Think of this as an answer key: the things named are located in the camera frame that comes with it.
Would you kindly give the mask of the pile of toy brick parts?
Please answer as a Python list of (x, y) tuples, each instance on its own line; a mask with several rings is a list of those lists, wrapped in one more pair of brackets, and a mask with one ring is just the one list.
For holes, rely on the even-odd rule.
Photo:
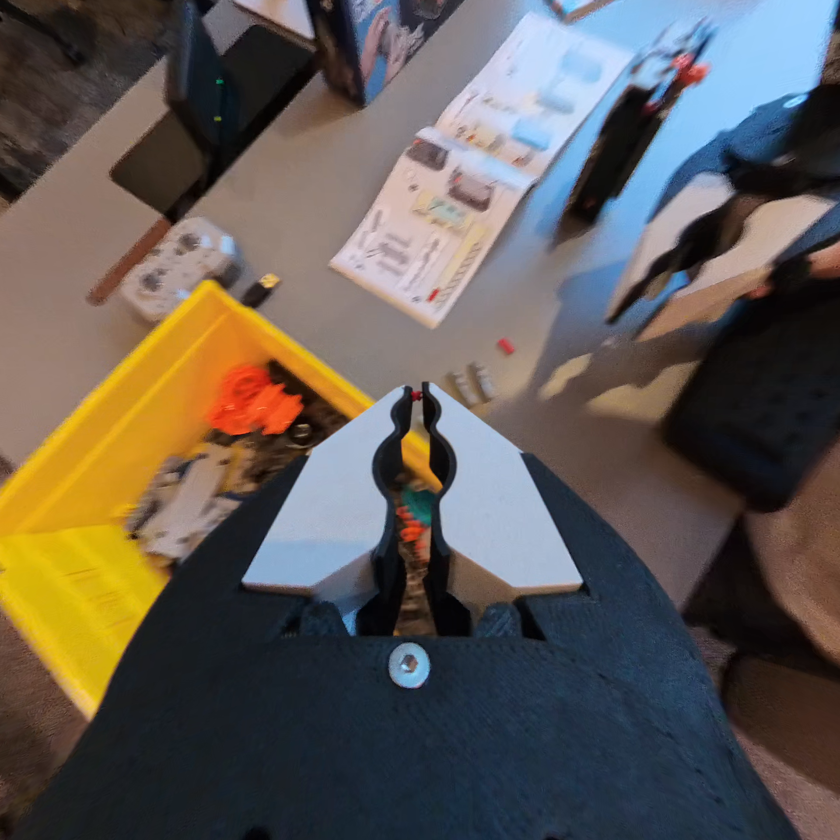
[[(192, 458), (207, 444), (230, 447), (233, 458), (226, 476), (224, 491), (237, 495), (241, 499), (241, 504), (215, 530), (211, 531), (183, 562), (162, 565), (145, 552), (142, 551), (142, 553), (164, 572), (176, 576), (192, 572), (193, 567), (206, 560), (206, 567), (209, 571), (225, 572), (230, 576), (232, 586), (246, 595), (262, 599), (279, 600), (285, 598), (312, 607), (317, 612), (337, 613), (339, 624), (346, 626), (349, 634), (358, 635), (353, 632), (354, 619), (351, 616), (342, 618), (338, 609), (329, 602), (312, 602), (307, 597), (302, 596), (251, 591), (242, 585), (242, 578), (257, 549), (263, 542), (270, 525), (275, 520), (291, 486), (300, 474), (301, 468), (305, 465), (305, 459), (310, 456), (315, 447), (354, 420), (341, 415), (335, 407), (328, 404), (324, 396), (316, 394), (312, 388), (295, 380), (291, 373), (277, 362), (271, 361), (261, 367), (267, 368), (273, 382), (285, 385), (290, 393), (302, 397), (304, 409), (298, 420), (284, 434), (271, 436), (252, 433), (241, 437), (232, 437), (210, 428), (208, 435), (194, 455), (179, 456), (179, 458)], [(399, 496), (400, 490), (410, 482), (412, 476), (406, 464), (404, 453), (403, 462), (405, 470), (394, 487), (394, 498), (396, 524), (400, 536), (399, 551), (406, 568), (403, 547), (408, 542), (406, 531), (409, 529), (409, 525), (406, 521), (406, 515), (400, 512)], [(399, 632), (407, 589), (408, 571), (406, 569), (406, 589), (393, 635)]]

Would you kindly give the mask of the yellow plastic bin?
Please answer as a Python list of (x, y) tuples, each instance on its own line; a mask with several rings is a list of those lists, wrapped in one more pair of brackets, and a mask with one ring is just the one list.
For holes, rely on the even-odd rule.
[(3, 612), (85, 721), (167, 583), (123, 517), (165, 456), (197, 450), (225, 375), (269, 359), (346, 418), (374, 403), (205, 281), (3, 486)]

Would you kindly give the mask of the teal oval part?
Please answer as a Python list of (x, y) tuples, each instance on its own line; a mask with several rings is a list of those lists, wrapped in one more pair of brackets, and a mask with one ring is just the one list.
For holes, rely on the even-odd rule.
[(406, 520), (418, 522), (423, 529), (429, 529), (436, 499), (437, 493), (424, 486), (404, 486), (401, 490), (401, 500), (402, 507), (405, 508)]

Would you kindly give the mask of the large orange shell part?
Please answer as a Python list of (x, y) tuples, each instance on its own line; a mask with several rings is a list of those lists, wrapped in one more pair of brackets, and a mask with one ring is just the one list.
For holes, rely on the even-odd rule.
[(225, 375), (206, 421), (210, 428), (232, 437), (280, 435), (303, 409), (302, 397), (273, 382), (267, 368), (244, 364)]

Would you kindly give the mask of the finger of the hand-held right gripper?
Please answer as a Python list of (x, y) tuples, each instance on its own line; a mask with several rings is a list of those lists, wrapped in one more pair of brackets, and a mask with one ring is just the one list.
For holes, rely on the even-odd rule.
[(675, 292), (667, 291), (670, 281), (685, 274), (688, 285), (707, 261), (735, 244), (744, 222), (745, 195), (727, 175), (695, 175), (645, 226), (605, 310), (605, 324), (613, 325), (640, 301), (664, 295), (659, 309)]
[(733, 302), (762, 285), (775, 260), (835, 205), (835, 198), (814, 194), (760, 205), (746, 218), (735, 244), (673, 292), (635, 340), (649, 341), (691, 323), (719, 320)]

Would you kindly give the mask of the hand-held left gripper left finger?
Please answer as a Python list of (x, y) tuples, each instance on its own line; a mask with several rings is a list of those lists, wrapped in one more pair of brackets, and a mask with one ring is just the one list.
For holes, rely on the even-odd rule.
[(394, 634), (406, 589), (394, 487), (412, 413), (412, 388), (397, 387), (312, 450), (244, 588), (329, 602), (355, 634)]

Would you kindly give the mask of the taupe chair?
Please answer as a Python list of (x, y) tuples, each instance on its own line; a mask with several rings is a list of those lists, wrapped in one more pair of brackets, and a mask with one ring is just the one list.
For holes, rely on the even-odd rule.
[(839, 444), (789, 504), (749, 512), (745, 530), (769, 592), (820, 651), (839, 664)]

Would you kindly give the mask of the grey remote control unit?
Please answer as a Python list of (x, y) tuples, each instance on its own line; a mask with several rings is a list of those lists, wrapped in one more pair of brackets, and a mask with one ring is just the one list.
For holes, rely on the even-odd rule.
[(243, 264), (233, 236), (205, 217), (187, 217), (129, 270), (118, 294), (140, 319), (157, 324), (205, 280), (230, 288)]

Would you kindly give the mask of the printed kit box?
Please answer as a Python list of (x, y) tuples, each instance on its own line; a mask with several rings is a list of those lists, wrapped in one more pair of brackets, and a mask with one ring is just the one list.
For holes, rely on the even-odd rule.
[(461, 6), (461, 1), (307, 1), (322, 74), (364, 108)]

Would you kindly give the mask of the long grey panel part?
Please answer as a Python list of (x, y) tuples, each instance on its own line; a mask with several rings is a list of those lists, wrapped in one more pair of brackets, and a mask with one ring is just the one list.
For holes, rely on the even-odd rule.
[(183, 562), (241, 504), (224, 491), (232, 458), (218, 444), (192, 458), (167, 458), (124, 519), (129, 538), (159, 564)]

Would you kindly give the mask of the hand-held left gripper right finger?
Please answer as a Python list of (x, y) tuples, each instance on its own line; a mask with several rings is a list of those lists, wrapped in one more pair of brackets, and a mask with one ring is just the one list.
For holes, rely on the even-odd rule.
[(437, 385), (422, 385), (432, 506), (424, 580), (439, 636), (469, 636), (486, 609), (583, 585), (522, 451)]

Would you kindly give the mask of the grey desk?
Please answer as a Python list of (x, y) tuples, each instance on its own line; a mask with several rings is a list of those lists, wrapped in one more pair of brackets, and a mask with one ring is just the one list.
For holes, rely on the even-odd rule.
[[(581, 234), (557, 224), (598, 134), (604, 100), (519, 205), (435, 330), (337, 275), (329, 260), (373, 204), (398, 155), (541, 2), (465, 2), (372, 105), (313, 78), (195, 206), (247, 261), (239, 287), (273, 272), (262, 314), (364, 393), (447, 383), (485, 365), (484, 418), (596, 509), (683, 606), (718, 553), (739, 499), (662, 445), (657, 423), (706, 348), (686, 329), (635, 343), (647, 307), (604, 313), (669, 177), (756, 106), (812, 88), (835, 2), (616, 2), (577, 28), (633, 52), (671, 22), (718, 27), (709, 77), (687, 92), (625, 192)], [(153, 68), (2, 214), (2, 455), (22, 463), (142, 340), (121, 300), (90, 289), (156, 221), (111, 182), (112, 164), (164, 113)], [(516, 352), (505, 356), (497, 341)]]

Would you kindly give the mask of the black toy brick model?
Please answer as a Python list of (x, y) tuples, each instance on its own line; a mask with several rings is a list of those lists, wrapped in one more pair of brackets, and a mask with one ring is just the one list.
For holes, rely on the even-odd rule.
[(679, 98), (706, 78), (701, 58), (715, 34), (707, 17), (673, 24), (638, 54), (570, 192), (564, 222), (592, 226), (621, 195)]

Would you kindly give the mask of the person's right hand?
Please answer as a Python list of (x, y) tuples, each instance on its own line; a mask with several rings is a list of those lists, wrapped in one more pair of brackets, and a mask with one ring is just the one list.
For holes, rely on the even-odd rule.
[(803, 252), (775, 265), (747, 299), (792, 295), (816, 288), (824, 282), (838, 282), (839, 241), (824, 248)]

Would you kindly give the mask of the black perforated board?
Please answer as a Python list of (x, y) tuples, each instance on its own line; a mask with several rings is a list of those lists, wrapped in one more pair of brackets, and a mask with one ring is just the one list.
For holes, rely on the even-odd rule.
[(662, 424), (666, 445), (758, 512), (838, 439), (838, 280), (735, 306)]

